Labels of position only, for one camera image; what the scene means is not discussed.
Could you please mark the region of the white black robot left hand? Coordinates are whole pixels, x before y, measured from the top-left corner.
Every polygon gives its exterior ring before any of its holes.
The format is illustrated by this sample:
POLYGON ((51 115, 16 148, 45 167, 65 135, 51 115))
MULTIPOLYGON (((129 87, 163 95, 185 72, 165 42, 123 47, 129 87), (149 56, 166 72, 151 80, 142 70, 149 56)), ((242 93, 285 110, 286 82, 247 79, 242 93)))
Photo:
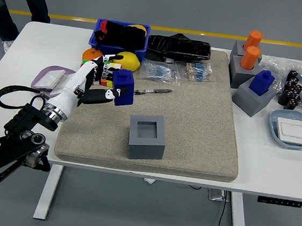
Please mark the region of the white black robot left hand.
POLYGON ((95 77, 100 79, 104 68, 104 62, 109 60, 123 59, 122 55, 105 55, 87 61, 80 69, 64 82, 61 93, 48 99, 42 112, 48 117, 65 121, 71 115, 73 108, 84 104, 108 103, 115 98, 122 96, 127 87, 119 89, 93 89, 95 77))

